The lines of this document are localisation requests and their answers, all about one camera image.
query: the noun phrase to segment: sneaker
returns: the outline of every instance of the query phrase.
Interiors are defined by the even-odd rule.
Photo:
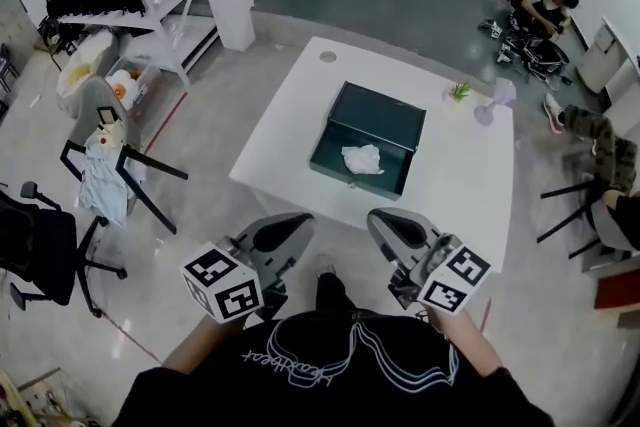
[[[513,27],[516,31],[520,30],[520,24],[516,20],[516,17],[513,13],[509,15],[509,23],[511,24],[511,27]]]
[[[500,52],[498,54],[498,60],[496,62],[500,64],[500,63],[511,63],[513,61],[507,54],[505,54],[504,52]]]
[[[333,265],[333,258],[331,258],[331,256],[321,253],[319,255],[316,255],[316,261],[315,261],[315,266],[316,266],[316,277],[320,277],[323,274],[329,273],[329,274],[335,274],[336,273],[336,268]]]
[[[544,112],[547,113],[549,117],[549,125],[551,126],[551,131],[554,134],[561,134],[564,130],[564,124],[560,123],[560,113],[562,112],[562,107],[556,102],[556,99],[553,97],[551,93],[547,93],[544,97],[544,102],[542,102],[542,107],[544,108]]]

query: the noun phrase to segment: gray chair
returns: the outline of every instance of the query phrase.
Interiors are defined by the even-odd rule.
[[[112,112],[115,114],[117,119],[122,120],[124,125],[124,144],[120,150],[120,156],[118,158],[118,163],[116,164],[116,171],[134,192],[135,197],[140,199],[140,201],[142,201],[142,203],[151,210],[153,215],[155,215],[158,220],[175,235],[177,233],[175,225],[169,221],[169,219],[167,219],[151,199],[149,199],[140,185],[126,170],[125,163],[128,158],[137,160],[148,167],[158,169],[167,174],[182,178],[183,180],[187,180],[189,175],[184,171],[179,171],[162,162],[147,157],[138,151],[140,149],[140,130],[129,118],[126,109],[114,94],[109,83],[102,77],[93,75],[84,83],[82,87],[82,97],[80,99],[80,112],[78,114],[78,119],[71,130],[69,139],[65,143],[62,155],[60,155],[60,160],[78,180],[82,181],[82,173],[69,159],[69,151],[74,150],[79,153],[85,153],[84,145],[87,139],[95,132],[97,126],[104,122],[100,117],[99,109],[109,107],[113,110]],[[128,205],[129,212],[131,212],[132,207],[133,204],[130,203]]]
[[[602,244],[605,247],[611,249],[621,249],[623,251],[634,251],[634,247],[631,245],[627,237],[622,233],[622,230],[615,222],[608,207],[602,202],[601,199],[601,184],[597,180],[590,180],[566,187],[564,189],[558,189],[556,191],[545,192],[540,195],[541,199],[552,198],[554,196],[561,196],[570,192],[586,191],[581,197],[581,206],[573,214],[568,216],[563,221],[559,222],[556,226],[540,235],[537,242],[540,243],[547,237],[550,237],[558,230],[564,228],[574,219],[586,217],[589,225],[596,234],[596,238],[586,245],[577,249],[573,253],[569,254],[569,259],[584,253],[598,244]]]

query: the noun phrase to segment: hand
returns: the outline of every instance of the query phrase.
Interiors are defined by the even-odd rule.
[[[602,195],[602,202],[610,209],[615,210],[620,196],[624,196],[624,194],[615,189],[609,189]]]
[[[544,22],[542,22],[542,25],[547,31],[547,33],[549,34],[549,36],[553,36],[556,33],[556,26],[553,25],[551,22],[545,20]]]

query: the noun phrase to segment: black t-shirt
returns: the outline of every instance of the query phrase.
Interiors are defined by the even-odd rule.
[[[553,426],[506,369],[480,377],[424,322],[311,312],[228,338],[191,375],[143,372],[114,427],[363,417],[380,424],[415,418],[434,426]]]

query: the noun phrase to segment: white sneaker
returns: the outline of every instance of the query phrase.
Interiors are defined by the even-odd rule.
[[[556,102],[556,99],[553,97],[551,93],[547,93],[544,97],[544,102],[542,102],[542,107],[544,108],[544,112],[547,113],[549,117],[549,125],[551,126],[551,131],[554,134],[561,134],[564,131],[564,123],[560,122],[558,116],[562,112],[562,107]]]
[[[323,274],[335,274],[336,268],[333,265],[333,258],[330,255],[320,253],[315,257],[316,277],[319,278]]]

